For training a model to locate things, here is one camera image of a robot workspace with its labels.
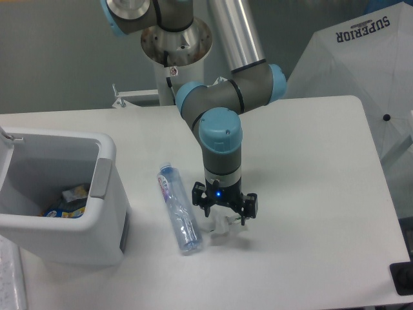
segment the trash bin lid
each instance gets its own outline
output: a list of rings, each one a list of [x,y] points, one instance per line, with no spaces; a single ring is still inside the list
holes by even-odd
[[[0,189],[3,187],[14,150],[13,137],[0,127]]]

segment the clear plastic bottle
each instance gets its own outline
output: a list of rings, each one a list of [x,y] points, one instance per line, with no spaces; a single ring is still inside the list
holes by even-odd
[[[179,171],[170,163],[161,165],[157,175],[168,213],[174,228],[178,246],[183,253],[200,250],[201,231],[196,222],[192,205],[185,193]]]

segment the bottle label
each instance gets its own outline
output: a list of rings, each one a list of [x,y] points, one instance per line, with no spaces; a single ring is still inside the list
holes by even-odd
[[[164,176],[158,176],[157,181],[159,183],[159,186],[161,187],[162,195],[165,201],[167,201],[167,199],[169,198],[169,182]]]

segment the trash bin handle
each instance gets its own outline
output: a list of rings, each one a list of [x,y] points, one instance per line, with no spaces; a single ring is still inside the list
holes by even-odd
[[[104,199],[108,190],[112,160],[99,158],[96,162],[95,174],[89,190],[89,197]]]

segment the white umbrella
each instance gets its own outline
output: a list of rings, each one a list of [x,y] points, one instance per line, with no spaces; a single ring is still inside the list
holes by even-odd
[[[413,7],[400,3],[314,33],[288,80],[285,98],[340,95],[357,96],[363,103],[380,158],[410,130]],[[399,217],[412,215],[410,150],[386,178]]]

